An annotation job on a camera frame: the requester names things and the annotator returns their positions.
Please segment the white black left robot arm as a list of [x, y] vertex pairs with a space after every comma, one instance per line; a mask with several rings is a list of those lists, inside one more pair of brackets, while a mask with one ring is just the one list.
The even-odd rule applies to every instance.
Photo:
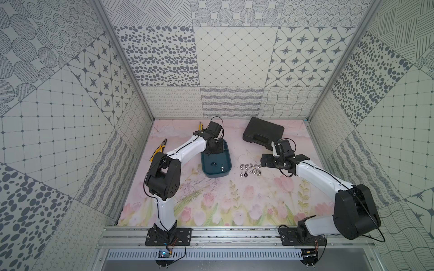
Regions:
[[156, 229], [165, 235], [173, 236], [176, 230], [174, 204], [171, 200], [181, 183], [182, 166], [200, 153], [220, 154], [224, 150], [223, 119], [212, 117], [208, 126], [193, 132], [189, 140], [176, 149], [157, 152], [153, 156], [144, 179], [144, 192], [157, 204]]

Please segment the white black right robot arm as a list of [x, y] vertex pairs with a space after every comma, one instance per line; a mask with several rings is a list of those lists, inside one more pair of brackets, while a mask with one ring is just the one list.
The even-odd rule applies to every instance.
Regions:
[[306, 155], [295, 154], [290, 139], [271, 142], [272, 154], [263, 154], [261, 166], [298, 176], [334, 200], [331, 215], [311, 216], [297, 223], [297, 238], [306, 242], [322, 235], [341, 235], [348, 240], [380, 230], [381, 221], [370, 189], [353, 185], [318, 167]]

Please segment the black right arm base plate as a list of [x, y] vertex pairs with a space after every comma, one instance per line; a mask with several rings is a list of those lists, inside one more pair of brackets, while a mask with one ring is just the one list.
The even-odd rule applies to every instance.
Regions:
[[278, 233], [283, 246], [325, 246], [325, 236], [312, 236], [304, 228], [281, 225]]

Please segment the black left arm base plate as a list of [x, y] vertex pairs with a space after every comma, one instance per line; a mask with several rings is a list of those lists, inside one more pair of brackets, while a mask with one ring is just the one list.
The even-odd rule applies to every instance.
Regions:
[[147, 233], [145, 246], [190, 246], [192, 228], [178, 228], [175, 224], [164, 230], [154, 224]]

